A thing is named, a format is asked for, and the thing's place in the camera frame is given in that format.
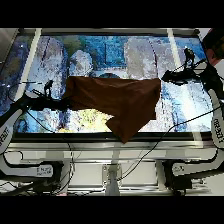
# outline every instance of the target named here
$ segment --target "display screen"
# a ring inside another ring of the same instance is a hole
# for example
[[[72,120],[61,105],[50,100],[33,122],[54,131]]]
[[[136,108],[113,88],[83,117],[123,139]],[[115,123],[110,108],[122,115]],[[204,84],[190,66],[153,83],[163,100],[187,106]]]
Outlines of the display screen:
[[[9,87],[19,82],[33,37],[18,36],[0,74],[0,115],[10,107]],[[195,62],[205,58],[197,38],[175,37],[178,57],[185,61],[184,49],[195,53]],[[60,99],[65,92],[68,76],[152,79],[161,78],[166,70],[176,68],[169,37],[60,35],[41,36],[31,65],[26,89],[44,91],[44,84],[53,80],[52,97]],[[18,90],[10,90],[13,99]],[[161,97],[156,106],[156,120],[151,120],[139,132],[166,132],[171,126],[201,115],[212,109],[208,94],[200,83],[176,86],[162,81]],[[30,111],[48,129],[60,133],[110,132],[105,125],[110,115],[94,109],[71,111]],[[211,114],[190,123],[176,126],[171,132],[207,132]],[[48,133],[28,114],[22,115],[14,127],[19,133]]]

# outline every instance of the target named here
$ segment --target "screen image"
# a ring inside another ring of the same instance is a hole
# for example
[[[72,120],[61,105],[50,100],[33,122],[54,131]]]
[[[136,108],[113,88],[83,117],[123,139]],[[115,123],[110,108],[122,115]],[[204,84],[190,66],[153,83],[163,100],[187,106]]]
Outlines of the screen image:
[[[33,37],[18,36],[0,74],[0,115],[9,108],[8,89],[21,79]],[[184,49],[195,53],[195,62],[205,58],[197,38],[175,37],[181,64]],[[41,36],[31,65],[26,89],[44,91],[44,84],[53,80],[52,97],[60,99],[65,92],[68,76],[121,79],[160,78],[166,70],[176,68],[172,45],[168,37],[157,36],[103,36],[60,35]],[[161,81],[161,96],[156,106],[156,120],[151,120],[139,132],[166,132],[171,126],[212,110],[208,94],[200,83],[176,86]],[[14,99],[18,86],[10,90]],[[110,115],[94,109],[71,111],[32,111],[30,113],[45,127],[56,132],[95,133],[110,132],[106,121]],[[207,132],[212,114],[190,123],[176,126],[171,132]],[[28,114],[15,124],[19,133],[48,133]]]

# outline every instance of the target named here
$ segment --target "brown fabric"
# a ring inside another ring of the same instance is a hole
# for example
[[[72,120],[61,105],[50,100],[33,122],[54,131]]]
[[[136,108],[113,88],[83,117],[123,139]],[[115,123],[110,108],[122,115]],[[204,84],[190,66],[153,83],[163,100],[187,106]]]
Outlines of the brown fabric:
[[[96,109],[113,115],[108,128],[126,143],[149,120],[156,119],[160,79],[117,79],[70,76],[63,98],[70,97],[72,110]]]

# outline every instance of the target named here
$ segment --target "brown cloth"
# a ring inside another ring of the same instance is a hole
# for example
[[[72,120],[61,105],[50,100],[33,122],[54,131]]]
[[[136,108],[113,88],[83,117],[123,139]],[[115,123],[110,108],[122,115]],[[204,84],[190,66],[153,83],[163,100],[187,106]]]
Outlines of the brown cloth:
[[[96,109],[113,115],[107,127],[126,143],[151,119],[160,98],[160,79],[118,79],[70,76],[63,98],[72,110]]]

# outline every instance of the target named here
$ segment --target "folded cloth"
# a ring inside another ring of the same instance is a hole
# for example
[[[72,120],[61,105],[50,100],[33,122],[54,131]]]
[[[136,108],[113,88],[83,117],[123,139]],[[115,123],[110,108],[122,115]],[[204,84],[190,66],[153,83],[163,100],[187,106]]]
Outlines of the folded cloth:
[[[113,115],[107,127],[126,143],[150,120],[156,119],[160,98],[158,78],[133,80],[70,76],[63,98],[69,97],[72,110],[96,109]]]

